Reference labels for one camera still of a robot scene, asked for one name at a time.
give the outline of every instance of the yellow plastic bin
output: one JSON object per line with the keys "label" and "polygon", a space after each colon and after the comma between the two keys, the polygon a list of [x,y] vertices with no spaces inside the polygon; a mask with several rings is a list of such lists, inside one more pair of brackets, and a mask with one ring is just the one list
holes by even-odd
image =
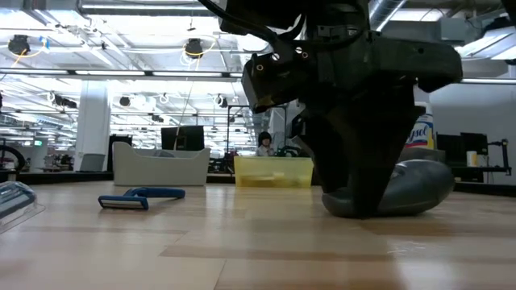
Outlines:
{"label": "yellow plastic bin", "polygon": [[299,157],[235,157],[237,187],[309,188],[314,164]]}

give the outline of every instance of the clear plastic object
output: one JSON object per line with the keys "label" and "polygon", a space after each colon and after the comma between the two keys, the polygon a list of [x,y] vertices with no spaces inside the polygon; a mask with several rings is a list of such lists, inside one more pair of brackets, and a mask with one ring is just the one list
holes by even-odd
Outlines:
{"label": "clear plastic object", "polygon": [[0,234],[44,211],[34,191],[17,181],[0,184]]}

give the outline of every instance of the woman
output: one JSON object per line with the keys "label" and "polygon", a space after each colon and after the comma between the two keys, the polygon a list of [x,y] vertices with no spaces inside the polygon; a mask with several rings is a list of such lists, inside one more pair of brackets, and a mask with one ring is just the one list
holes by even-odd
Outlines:
{"label": "woman", "polygon": [[271,148],[273,137],[268,132],[261,132],[258,135],[258,144],[256,156],[274,156],[274,149]]}

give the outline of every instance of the white container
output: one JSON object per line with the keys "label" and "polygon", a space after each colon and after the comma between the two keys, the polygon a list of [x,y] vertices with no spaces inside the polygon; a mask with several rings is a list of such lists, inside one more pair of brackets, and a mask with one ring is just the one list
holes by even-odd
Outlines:
{"label": "white container", "polygon": [[478,167],[478,156],[476,154],[476,151],[468,151],[467,154],[467,161],[468,161],[468,167]]}
{"label": "white container", "polygon": [[435,149],[434,137],[434,116],[429,103],[423,101],[415,102],[416,106],[425,107],[425,114],[421,115],[416,121],[414,128],[410,132],[406,141],[405,148],[424,148]]}

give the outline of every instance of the dark hair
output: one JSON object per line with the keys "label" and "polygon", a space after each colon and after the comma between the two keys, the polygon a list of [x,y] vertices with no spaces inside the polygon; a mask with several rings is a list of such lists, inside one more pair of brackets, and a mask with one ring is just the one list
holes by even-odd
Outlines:
{"label": "dark hair", "polygon": [[268,132],[261,132],[258,135],[258,147],[261,146],[262,142],[264,142],[265,139],[273,140],[273,137]]}

